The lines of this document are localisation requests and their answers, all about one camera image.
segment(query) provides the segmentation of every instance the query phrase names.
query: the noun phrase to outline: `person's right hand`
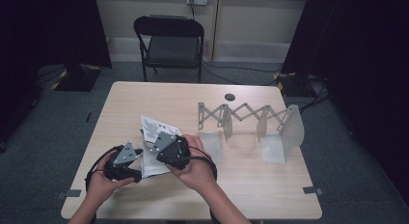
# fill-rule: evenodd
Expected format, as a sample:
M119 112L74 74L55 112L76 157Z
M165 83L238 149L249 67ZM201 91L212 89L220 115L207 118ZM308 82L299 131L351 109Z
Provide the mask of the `person's right hand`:
M203 153L194 149L197 148L203 152L205 151L204 145L198 136L182 135L182 137L186 138L189 147L193 147L189 149L191 156L206 157ZM216 183L210 165L200 159L191 159L190 163L183 170L170 165L167 165L167 167L187 187L198 192Z

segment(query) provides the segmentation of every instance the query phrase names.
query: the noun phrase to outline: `wall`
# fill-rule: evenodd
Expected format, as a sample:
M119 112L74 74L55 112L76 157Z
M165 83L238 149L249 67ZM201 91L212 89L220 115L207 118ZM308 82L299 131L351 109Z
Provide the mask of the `wall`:
M144 14L192 17L186 0L97 0L113 61L140 61L133 21ZM204 57L283 62L305 0L208 0L195 6L204 27Z

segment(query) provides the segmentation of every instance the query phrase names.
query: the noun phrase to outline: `person's left hand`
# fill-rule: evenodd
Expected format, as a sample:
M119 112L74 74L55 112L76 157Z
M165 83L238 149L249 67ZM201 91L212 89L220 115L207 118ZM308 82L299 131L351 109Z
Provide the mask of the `person's left hand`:
M112 182L105 177L103 174L103 168L106 161L115 152L116 151L109 153L98 163L93 176L91 177L87 198L93 200L93 202L99 205L102 205L102 203L104 203L117 188L124 187L135 181L133 178L128 178L117 182Z

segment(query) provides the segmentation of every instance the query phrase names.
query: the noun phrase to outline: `chair seat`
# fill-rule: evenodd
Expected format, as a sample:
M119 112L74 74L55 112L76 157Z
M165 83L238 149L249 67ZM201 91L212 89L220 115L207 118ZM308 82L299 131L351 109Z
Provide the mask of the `chair seat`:
M151 37L147 52L148 65L196 66L199 59L199 39Z

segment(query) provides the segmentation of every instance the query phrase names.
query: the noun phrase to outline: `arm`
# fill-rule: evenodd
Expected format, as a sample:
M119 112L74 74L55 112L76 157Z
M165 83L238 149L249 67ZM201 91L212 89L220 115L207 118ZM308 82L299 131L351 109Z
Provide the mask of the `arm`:
M184 135L183 137L186 138L190 147L205 150L199 137L190 135ZM192 156L204 156L195 149L191 149L190 154ZM197 191L204 198L221 223L250 223L214 180L211 169L206 162L193 159L183 170L168 167L187 187Z
M132 182L133 178L112 182L103 175L105 162L115 151L105 156L96 166L91 177L88 193L75 215L69 221L70 224L89 224L100 206L114 193L117 188L124 187Z

